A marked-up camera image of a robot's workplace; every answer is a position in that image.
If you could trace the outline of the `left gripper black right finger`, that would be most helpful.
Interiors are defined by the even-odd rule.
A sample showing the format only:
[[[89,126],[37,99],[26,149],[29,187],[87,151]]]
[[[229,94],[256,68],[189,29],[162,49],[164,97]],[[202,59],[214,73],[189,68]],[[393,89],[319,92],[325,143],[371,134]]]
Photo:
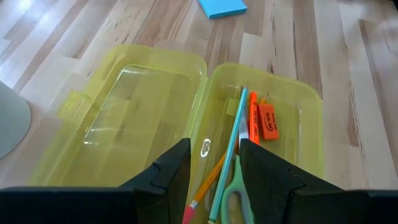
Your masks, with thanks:
[[[256,223],[341,223],[340,189],[248,139],[241,141],[244,184]]]

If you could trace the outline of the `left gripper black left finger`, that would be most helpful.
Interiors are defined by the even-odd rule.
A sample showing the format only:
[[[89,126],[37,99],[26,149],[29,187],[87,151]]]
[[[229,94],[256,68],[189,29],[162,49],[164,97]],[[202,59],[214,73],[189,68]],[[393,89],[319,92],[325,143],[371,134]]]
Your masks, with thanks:
[[[179,140],[152,164],[121,185],[130,191],[122,223],[181,223],[190,182],[191,142]]]

